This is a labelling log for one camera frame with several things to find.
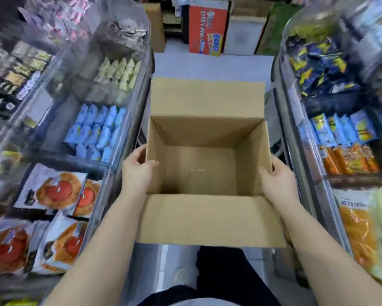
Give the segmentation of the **person's left forearm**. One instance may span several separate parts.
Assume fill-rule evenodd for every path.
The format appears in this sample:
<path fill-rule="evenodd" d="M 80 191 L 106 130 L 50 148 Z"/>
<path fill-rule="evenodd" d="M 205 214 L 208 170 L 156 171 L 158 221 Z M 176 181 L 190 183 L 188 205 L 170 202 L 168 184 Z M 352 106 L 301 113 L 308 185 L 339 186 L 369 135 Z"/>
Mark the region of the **person's left forearm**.
<path fill-rule="evenodd" d="M 123 190 L 43 306 L 118 306 L 146 190 Z"/>

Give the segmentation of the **person's white shirt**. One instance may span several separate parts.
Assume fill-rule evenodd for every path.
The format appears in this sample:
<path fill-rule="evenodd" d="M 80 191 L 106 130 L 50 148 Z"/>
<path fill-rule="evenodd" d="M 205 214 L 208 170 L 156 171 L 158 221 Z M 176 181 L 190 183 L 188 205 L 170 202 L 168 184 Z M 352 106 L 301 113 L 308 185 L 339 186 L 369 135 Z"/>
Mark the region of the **person's white shirt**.
<path fill-rule="evenodd" d="M 236 303 L 216 298 L 188 299 L 174 303 L 170 306 L 240 306 Z"/>

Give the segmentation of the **yellow snack packet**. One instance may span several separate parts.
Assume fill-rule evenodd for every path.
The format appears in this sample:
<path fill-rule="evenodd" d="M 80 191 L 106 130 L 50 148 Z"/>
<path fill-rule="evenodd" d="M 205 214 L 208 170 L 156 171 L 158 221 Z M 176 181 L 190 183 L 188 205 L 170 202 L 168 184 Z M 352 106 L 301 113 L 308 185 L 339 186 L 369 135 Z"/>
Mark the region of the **yellow snack packet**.
<path fill-rule="evenodd" d="M 39 306 L 39 303 L 38 299 L 23 298 L 5 301 L 2 306 Z"/>

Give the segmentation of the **person's left hand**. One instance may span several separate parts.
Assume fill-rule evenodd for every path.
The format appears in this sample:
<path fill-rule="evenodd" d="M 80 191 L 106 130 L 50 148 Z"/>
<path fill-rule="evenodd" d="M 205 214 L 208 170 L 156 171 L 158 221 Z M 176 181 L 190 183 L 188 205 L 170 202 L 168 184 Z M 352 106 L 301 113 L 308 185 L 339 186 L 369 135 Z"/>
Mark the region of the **person's left hand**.
<path fill-rule="evenodd" d="M 145 144 L 135 149 L 123 162 L 122 195 L 124 197 L 139 199 L 146 196 L 153 177 L 153 171 L 145 169 L 146 152 Z"/>

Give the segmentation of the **pile of green packets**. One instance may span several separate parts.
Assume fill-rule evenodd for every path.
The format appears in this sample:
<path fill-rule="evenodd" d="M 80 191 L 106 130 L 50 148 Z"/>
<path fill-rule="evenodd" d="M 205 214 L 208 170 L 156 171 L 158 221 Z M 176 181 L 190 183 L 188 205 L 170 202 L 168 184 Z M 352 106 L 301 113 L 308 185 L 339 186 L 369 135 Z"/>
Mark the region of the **pile of green packets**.
<path fill-rule="evenodd" d="M 284 29 L 284 37 L 299 36 L 307 41 L 322 41 L 336 27 L 336 16 L 331 11 L 308 12 L 301 9 L 295 13 Z"/>

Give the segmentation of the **pile of pink white packets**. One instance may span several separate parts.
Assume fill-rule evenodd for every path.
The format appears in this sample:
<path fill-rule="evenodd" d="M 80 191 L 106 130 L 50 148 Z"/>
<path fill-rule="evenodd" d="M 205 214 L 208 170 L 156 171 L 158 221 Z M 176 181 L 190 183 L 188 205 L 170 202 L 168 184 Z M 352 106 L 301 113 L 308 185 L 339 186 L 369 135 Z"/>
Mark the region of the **pile of pink white packets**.
<path fill-rule="evenodd" d="M 87 35 L 83 22 L 94 0 L 25 0 L 17 10 L 29 25 L 75 41 Z"/>

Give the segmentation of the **person's black trousers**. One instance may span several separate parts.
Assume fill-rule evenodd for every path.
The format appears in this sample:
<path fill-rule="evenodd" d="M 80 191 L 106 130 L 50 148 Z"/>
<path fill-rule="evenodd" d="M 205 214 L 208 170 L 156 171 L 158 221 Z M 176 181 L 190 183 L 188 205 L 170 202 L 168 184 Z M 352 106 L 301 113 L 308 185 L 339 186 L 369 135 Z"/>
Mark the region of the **person's black trousers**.
<path fill-rule="evenodd" d="M 282 306 L 240 248 L 201 246 L 197 285 L 185 284 L 153 293 L 137 306 L 170 306 L 188 299 L 216 298 L 240 306 Z"/>

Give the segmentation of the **brown cardboard box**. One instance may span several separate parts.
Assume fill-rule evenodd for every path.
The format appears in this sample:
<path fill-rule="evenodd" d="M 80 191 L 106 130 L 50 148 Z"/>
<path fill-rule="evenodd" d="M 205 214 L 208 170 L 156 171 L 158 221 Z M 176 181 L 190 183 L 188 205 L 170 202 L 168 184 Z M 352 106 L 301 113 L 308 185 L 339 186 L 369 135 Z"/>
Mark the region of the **brown cardboard box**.
<path fill-rule="evenodd" d="M 259 168 L 272 171 L 265 83 L 154 77 L 146 160 L 159 163 L 137 242 L 284 248 Z"/>

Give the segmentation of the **pile of black yellow-label packets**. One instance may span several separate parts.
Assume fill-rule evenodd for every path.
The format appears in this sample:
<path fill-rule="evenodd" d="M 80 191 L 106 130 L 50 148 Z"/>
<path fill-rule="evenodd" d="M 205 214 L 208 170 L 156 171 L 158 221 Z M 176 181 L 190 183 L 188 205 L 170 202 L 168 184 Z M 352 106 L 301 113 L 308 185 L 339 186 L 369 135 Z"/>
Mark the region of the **pile of black yellow-label packets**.
<path fill-rule="evenodd" d="M 0 95 L 22 102 L 36 86 L 52 58 L 49 51 L 24 41 L 18 41 L 10 52 L 0 42 Z"/>

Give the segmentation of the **green carton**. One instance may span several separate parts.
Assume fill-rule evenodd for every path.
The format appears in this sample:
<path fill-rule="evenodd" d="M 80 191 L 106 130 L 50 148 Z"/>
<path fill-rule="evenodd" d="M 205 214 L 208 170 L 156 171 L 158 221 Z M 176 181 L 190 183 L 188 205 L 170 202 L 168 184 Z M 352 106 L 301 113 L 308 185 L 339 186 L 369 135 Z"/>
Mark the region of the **green carton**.
<path fill-rule="evenodd" d="M 283 30 L 290 20 L 303 6 L 277 2 L 268 14 L 256 55 L 276 56 L 280 50 Z"/>

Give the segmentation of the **pile of dark blue yellow packets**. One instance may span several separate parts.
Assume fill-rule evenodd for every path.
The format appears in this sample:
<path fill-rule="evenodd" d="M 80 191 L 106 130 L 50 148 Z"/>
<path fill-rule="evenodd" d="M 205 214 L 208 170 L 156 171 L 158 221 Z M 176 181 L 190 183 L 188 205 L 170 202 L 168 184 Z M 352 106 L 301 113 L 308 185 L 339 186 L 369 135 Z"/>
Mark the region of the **pile of dark blue yellow packets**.
<path fill-rule="evenodd" d="M 344 51 L 332 37 L 309 41 L 294 34 L 285 44 L 302 98 L 362 90 Z"/>

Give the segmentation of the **pile of light blue packets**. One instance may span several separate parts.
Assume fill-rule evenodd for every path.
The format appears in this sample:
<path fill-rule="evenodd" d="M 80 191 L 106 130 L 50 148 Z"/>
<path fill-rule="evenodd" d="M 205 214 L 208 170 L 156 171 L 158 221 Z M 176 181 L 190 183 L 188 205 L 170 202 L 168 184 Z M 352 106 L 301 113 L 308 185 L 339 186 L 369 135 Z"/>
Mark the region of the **pile of light blue packets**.
<path fill-rule="evenodd" d="M 62 144 L 80 158 L 110 163 L 128 108 L 84 103 L 65 134 Z"/>

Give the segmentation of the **pile of pale yellow packets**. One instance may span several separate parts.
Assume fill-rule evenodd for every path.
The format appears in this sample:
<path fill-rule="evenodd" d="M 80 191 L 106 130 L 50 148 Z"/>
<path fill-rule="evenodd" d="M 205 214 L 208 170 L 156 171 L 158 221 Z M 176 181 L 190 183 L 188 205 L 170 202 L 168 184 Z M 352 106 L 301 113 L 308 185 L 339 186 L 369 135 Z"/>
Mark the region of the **pile of pale yellow packets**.
<path fill-rule="evenodd" d="M 127 61 L 125 57 L 121 60 L 110 61 L 107 57 L 97 69 L 94 81 L 103 85 L 112 85 L 122 91 L 131 91 L 134 88 L 142 61 L 134 59 Z"/>

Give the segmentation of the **large orange snack packet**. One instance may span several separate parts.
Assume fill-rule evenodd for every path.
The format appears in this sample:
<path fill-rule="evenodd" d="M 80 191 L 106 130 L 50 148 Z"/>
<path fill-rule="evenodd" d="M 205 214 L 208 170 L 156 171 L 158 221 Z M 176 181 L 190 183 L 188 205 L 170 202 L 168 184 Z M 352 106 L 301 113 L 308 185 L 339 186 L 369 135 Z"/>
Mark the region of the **large orange snack packet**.
<path fill-rule="evenodd" d="M 355 261 L 382 283 L 382 228 L 378 224 L 378 188 L 333 189 Z"/>

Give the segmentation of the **person's right hand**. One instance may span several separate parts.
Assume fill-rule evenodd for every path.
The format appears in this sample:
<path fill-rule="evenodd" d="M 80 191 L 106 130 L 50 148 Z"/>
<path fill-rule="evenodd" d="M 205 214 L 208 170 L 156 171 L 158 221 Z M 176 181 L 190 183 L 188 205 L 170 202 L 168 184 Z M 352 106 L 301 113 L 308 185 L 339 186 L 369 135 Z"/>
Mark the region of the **person's right hand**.
<path fill-rule="evenodd" d="M 296 177 L 293 171 L 275 155 L 271 156 L 274 180 L 261 183 L 265 197 L 279 211 L 291 211 L 300 204 Z"/>

